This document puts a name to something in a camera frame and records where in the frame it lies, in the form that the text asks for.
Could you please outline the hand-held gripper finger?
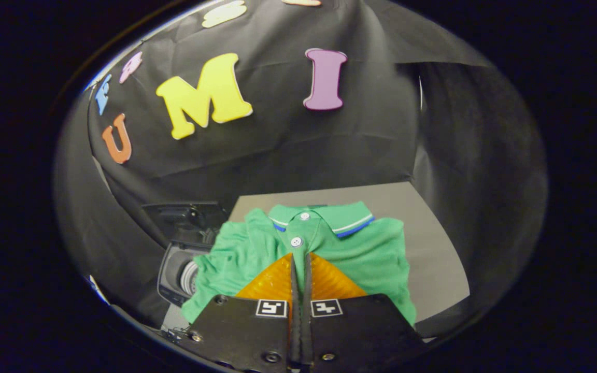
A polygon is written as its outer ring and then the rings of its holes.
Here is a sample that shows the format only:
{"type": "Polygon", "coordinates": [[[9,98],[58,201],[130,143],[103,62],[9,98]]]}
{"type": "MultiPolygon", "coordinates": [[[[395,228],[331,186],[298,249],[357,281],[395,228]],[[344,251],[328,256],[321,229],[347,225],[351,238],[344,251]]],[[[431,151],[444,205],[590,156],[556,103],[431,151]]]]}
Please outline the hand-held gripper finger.
{"type": "Polygon", "coordinates": [[[388,295],[366,293],[324,258],[306,255],[301,353],[312,371],[390,371],[428,345],[388,295]]]}
{"type": "Polygon", "coordinates": [[[290,371],[301,358],[301,312],[291,253],[235,296],[213,296],[174,343],[222,371],[290,371]]]}

